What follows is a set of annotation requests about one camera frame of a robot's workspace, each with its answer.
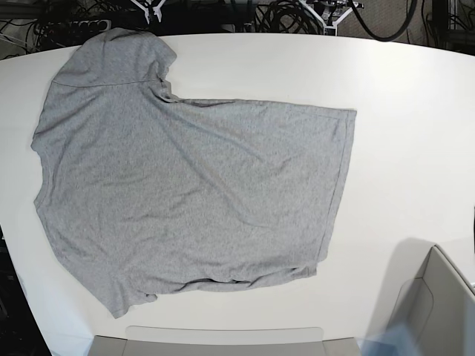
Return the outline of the grey T-shirt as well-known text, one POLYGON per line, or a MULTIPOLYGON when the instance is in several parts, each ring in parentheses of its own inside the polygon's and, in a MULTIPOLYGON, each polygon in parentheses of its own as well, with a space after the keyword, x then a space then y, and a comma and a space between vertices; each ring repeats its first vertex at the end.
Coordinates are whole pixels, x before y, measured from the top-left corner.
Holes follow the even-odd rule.
POLYGON ((33 135, 53 253, 116 318, 161 294, 314 276, 344 191, 355 111, 181 99, 176 58, 151 33, 87 40, 33 135))

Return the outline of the grey tray front edge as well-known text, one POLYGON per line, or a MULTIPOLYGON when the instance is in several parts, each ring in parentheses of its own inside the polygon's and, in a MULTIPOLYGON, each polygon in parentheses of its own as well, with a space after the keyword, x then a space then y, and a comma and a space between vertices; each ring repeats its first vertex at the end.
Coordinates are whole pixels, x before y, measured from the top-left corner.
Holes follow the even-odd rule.
POLYGON ((129 326, 124 338, 97 335, 89 355, 360 355, 353 337, 325 340, 318 327, 258 330, 129 326))

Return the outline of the white power strip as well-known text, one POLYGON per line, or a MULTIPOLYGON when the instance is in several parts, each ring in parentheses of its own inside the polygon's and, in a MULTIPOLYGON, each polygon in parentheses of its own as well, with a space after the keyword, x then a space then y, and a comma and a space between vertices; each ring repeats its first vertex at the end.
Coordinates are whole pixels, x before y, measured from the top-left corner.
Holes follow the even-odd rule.
POLYGON ((51 22, 49 26, 65 30, 78 30, 90 32, 103 32, 112 28, 112 21, 109 19, 79 20, 72 22, 51 22))

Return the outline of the grey bin right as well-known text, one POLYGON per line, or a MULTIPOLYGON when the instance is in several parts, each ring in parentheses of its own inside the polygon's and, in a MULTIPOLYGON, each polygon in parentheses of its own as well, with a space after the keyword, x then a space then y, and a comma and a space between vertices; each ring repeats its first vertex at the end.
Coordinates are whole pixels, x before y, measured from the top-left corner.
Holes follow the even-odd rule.
POLYGON ((394 355, 474 354, 474 287, 439 246, 402 286, 384 341, 394 355))

